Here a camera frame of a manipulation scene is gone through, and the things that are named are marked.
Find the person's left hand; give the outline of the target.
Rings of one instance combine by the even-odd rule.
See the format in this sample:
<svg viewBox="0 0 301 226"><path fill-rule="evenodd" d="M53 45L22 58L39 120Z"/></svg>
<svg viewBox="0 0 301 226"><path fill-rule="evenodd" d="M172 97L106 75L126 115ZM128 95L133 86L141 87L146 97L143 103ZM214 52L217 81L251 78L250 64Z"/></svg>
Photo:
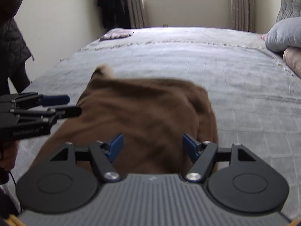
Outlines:
<svg viewBox="0 0 301 226"><path fill-rule="evenodd" d="M5 171L11 171L15 167L16 157L18 154L19 141L9 144L3 151L1 158L1 168Z"/></svg>

